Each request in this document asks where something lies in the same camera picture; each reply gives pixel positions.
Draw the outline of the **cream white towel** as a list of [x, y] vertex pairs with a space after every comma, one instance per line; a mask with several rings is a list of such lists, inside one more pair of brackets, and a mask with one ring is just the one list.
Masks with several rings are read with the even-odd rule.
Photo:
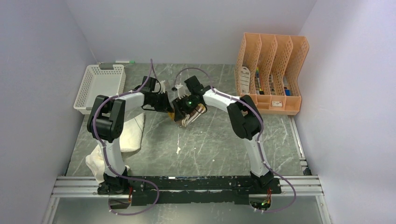
[[[120, 136], [120, 151], [122, 153], [135, 152], [141, 148], [144, 120], [145, 114], [141, 113], [124, 122], [123, 132]], [[85, 157], [85, 163], [91, 170], [96, 182], [98, 184], [104, 182], [105, 162], [99, 145]]]

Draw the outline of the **yellow brown bear towel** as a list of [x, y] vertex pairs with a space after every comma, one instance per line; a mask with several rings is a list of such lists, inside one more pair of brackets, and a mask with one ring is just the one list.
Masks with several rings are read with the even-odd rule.
[[167, 112], [168, 116], [174, 121], [179, 127], [187, 127], [189, 124], [194, 122], [199, 116], [207, 112], [207, 107], [203, 104], [198, 104], [192, 112], [184, 112], [181, 108], [174, 109], [173, 112]]

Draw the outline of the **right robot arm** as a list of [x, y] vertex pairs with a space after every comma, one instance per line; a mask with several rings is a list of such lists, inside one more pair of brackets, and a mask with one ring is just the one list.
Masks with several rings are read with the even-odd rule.
[[177, 98], [172, 101], [171, 118], [180, 126], [186, 127], [200, 115], [207, 112], [208, 106], [216, 107], [229, 116], [233, 132], [243, 139], [250, 160], [252, 188], [264, 193], [274, 175], [266, 164], [266, 155], [262, 144], [263, 119], [249, 95], [242, 97], [225, 94], [212, 86], [204, 87], [196, 76], [176, 84], [173, 91]]

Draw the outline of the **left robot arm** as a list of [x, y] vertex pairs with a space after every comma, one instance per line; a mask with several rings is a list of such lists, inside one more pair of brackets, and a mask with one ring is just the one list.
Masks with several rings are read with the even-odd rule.
[[99, 195], [127, 193], [131, 187], [127, 167], [121, 156], [120, 136], [124, 127], [125, 112], [149, 105], [156, 112], [171, 112], [165, 81], [144, 76], [135, 89], [112, 97], [98, 95], [87, 122], [87, 130], [98, 142], [104, 160], [99, 172]]

